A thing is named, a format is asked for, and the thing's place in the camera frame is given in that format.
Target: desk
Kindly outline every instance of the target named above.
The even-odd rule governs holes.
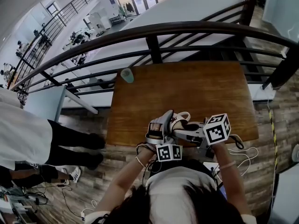
[[[55,86],[29,94],[24,110],[40,118],[58,122],[65,97],[70,98],[94,114],[98,113],[96,109],[92,108],[85,101],[69,92],[65,85]]]
[[[149,122],[173,109],[190,121],[227,113],[231,134],[258,139],[255,111],[238,62],[178,62],[133,67],[134,82],[117,75],[108,120],[107,143],[136,146]]]

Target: white t-shirt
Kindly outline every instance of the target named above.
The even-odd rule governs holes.
[[[49,122],[22,110],[15,92],[0,88],[0,165],[14,170],[15,161],[44,164],[51,142]]]
[[[171,168],[148,179],[150,183],[151,221],[153,224],[191,224],[196,223],[193,203],[183,186],[188,181],[195,185],[216,189],[214,180],[207,174],[185,167]],[[108,211],[94,212],[85,217],[85,224],[91,224]],[[246,224],[256,224],[251,215],[241,215]]]

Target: white box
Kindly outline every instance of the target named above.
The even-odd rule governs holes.
[[[156,145],[159,162],[182,160],[183,146],[176,144]]]
[[[203,130],[209,145],[228,140],[231,131],[228,115],[213,115]]]

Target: wooden floor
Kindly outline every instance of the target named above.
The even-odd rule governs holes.
[[[257,8],[252,20],[252,26],[268,29],[268,24],[261,21],[262,10]],[[272,44],[261,43],[258,40],[250,40],[254,47],[262,48],[267,46],[272,50],[280,50],[280,47]],[[274,116],[275,129],[278,140],[278,170],[282,170],[291,164],[291,151],[299,142],[299,72],[284,85],[276,94],[274,101],[269,103]],[[246,198],[254,215],[265,212],[270,203],[273,175],[274,175],[274,144],[271,124],[267,111],[267,103],[255,104],[256,119],[258,122],[259,140],[245,143],[245,148],[256,147],[259,156],[252,160],[251,167],[244,175]],[[109,109],[100,110],[98,115],[92,115],[86,111],[64,111],[59,122],[64,126],[82,132],[95,132],[102,135],[107,133],[107,118]],[[107,189],[109,182],[114,175],[135,156],[133,147],[112,146],[102,151],[105,159],[96,171],[82,169],[80,182],[71,184],[73,191],[64,191],[66,200],[71,210],[80,215],[82,209],[91,208],[91,200],[99,201]],[[194,153],[191,148],[187,155]],[[44,223],[81,224],[80,218],[71,214],[64,203],[61,188],[47,188],[46,196],[49,198],[49,205],[37,207],[37,215]]]

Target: teal cup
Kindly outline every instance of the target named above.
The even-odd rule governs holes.
[[[121,71],[121,77],[128,83],[134,81],[134,76],[130,68],[125,68]]]

